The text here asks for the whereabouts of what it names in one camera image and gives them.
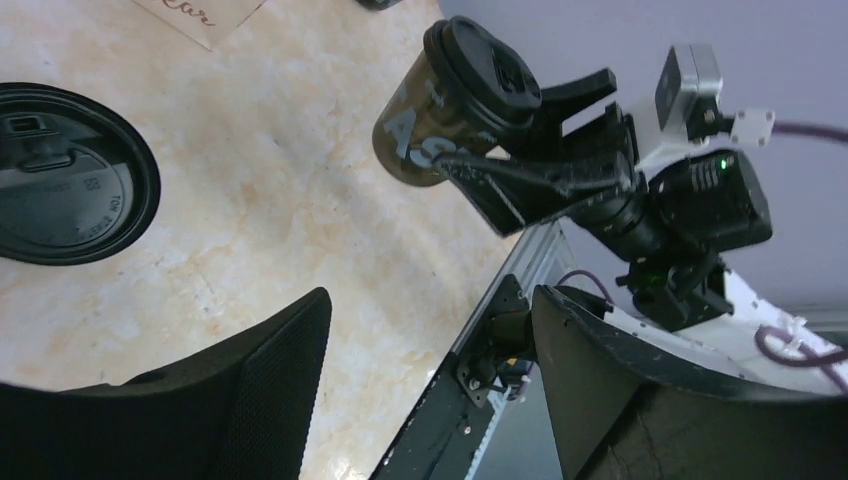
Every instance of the black plastic lid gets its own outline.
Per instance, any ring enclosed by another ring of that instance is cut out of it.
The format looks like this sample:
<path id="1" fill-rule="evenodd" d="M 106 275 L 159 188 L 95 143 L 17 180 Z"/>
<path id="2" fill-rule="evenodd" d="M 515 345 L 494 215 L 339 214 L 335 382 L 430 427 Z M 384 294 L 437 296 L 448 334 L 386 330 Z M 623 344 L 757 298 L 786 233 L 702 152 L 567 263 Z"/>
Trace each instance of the black plastic lid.
<path id="1" fill-rule="evenodd" d="M 522 123 L 542 104 L 539 84 L 521 56 L 473 20 L 452 17 L 441 38 L 459 78 L 492 113 Z"/>
<path id="2" fill-rule="evenodd" d="M 0 256 L 77 265 L 150 226 L 159 171 L 118 114 L 46 85 L 0 83 Z"/>

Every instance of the black cup lid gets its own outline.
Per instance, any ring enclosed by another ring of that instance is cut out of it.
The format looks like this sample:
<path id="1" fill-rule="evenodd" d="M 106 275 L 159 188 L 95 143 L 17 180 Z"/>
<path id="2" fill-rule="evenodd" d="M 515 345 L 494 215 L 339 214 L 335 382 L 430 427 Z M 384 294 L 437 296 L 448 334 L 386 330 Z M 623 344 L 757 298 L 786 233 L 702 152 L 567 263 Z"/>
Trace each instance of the black cup lid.
<path id="1" fill-rule="evenodd" d="M 542 104 L 539 84 L 521 56 L 473 20 L 452 17 L 441 38 L 459 78 L 492 113 L 521 123 Z"/>
<path id="2" fill-rule="evenodd" d="M 118 114 L 58 88 L 0 83 L 0 256 L 109 257 L 150 226 L 159 195 L 153 154 Z"/>

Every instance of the gray floor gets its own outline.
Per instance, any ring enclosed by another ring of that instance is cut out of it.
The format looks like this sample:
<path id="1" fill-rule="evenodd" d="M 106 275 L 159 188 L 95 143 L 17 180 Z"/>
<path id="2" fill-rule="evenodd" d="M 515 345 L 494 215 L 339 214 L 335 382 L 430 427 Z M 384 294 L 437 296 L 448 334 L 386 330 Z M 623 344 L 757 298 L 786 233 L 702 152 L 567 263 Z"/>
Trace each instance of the gray floor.
<path id="1" fill-rule="evenodd" d="M 526 401 L 506 406 L 476 480 L 562 480 L 538 368 L 531 379 Z"/>

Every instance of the marble table surface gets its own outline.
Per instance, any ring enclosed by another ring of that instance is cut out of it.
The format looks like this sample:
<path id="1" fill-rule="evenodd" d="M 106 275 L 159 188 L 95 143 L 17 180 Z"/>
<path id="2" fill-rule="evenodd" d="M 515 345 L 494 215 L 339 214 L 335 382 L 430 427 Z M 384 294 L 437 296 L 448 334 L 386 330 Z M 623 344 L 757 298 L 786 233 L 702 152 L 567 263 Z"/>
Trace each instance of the marble table surface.
<path id="1" fill-rule="evenodd" d="M 514 244 L 452 186 L 406 187 L 372 152 L 440 16 L 436 0 L 268 0 L 209 52 L 130 0 L 0 2 L 0 81 L 108 105 L 163 181 L 152 227 L 112 258 L 0 259 L 0 380 L 118 384 L 324 286 L 301 478 L 367 478 Z"/>

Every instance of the cable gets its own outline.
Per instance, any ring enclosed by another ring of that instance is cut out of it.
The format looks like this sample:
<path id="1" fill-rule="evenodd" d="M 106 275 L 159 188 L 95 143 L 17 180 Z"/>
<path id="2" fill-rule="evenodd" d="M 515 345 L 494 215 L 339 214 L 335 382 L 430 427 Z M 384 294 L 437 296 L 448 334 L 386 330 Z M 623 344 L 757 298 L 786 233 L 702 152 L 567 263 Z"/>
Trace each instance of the cable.
<path id="1" fill-rule="evenodd" d="M 757 344 L 757 349 L 765 355 L 769 360 L 783 365 L 785 367 L 792 368 L 812 368 L 819 367 L 822 369 L 822 373 L 824 373 L 827 378 L 829 378 L 833 383 L 839 387 L 839 390 L 844 394 L 848 394 L 848 383 L 846 383 L 845 379 L 842 378 L 834 368 L 833 365 L 835 363 L 848 360 L 848 350 L 840 350 L 838 352 L 829 353 L 827 355 L 819 356 L 815 350 L 813 350 L 809 345 L 805 345 L 801 343 L 798 346 L 798 350 L 804 354 L 806 359 L 796 359 L 796 358 L 787 358 L 783 355 L 780 355 L 774 351 L 772 351 L 768 344 L 766 343 L 766 339 L 769 336 L 777 337 L 785 343 L 790 343 L 794 340 L 791 333 L 786 330 L 781 330 L 777 327 L 770 327 L 763 325 L 759 329 L 757 329 L 757 333 L 754 334 L 754 343 Z"/>
<path id="2" fill-rule="evenodd" d="M 772 135 L 798 135 L 848 145 L 848 130 L 803 122 L 775 122 Z"/>
<path id="3" fill-rule="evenodd" d="M 582 269 L 579 269 L 579 268 L 576 269 L 576 270 L 572 270 L 572 271 L 566 273 L 562 278 L 560 278 L 559 281 L 557 282 L 556 286 L 560 286 L 560 285 L 564 284 L 569 278 L 576 277 L 578 275 L 583 275 L 584 277 L 589 277 L 589 279 L 592 280 L 592 282 L 594 282 L 595 285 L 598 287 L 598 290 L 601 291 L 601 294 L 603 294 L 606 301 L 609 304 L 614 305 L 614 302 L 612 301 L 612 295 L 610 295 L 609 290 L 607 290 L 607 287 L 604 286 L 604 283 L 601 282 L 601 279 L 598 278 L 597 275 L 595 275 L 594 273 L 592 273 L 588 270 L 582 270 Z"/>

